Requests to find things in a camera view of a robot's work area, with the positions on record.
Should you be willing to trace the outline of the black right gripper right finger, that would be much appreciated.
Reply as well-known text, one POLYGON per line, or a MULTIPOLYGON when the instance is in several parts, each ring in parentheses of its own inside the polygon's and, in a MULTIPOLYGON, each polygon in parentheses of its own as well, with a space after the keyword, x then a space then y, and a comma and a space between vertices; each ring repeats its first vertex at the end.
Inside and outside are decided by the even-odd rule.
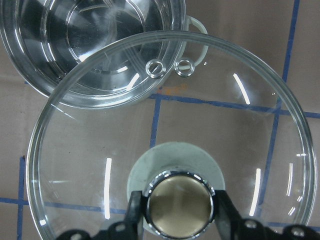
POLYGON ((277 233, 253 218, 243 218, 224 190, 214 193, 214 223, 222 240, 318 240, 312 228, 293 224, 277 233))

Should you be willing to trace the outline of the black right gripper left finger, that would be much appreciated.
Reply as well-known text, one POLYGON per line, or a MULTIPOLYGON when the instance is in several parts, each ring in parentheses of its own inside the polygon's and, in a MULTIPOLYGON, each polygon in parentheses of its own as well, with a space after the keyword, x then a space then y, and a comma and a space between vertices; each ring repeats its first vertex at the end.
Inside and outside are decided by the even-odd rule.
POLYGON ((141 240, 144 233, 145 197, 141 191, 130 194, 124 219, 100 230, 96 235, 84 230, 72 229, 60 234, 58 240, 141 240))

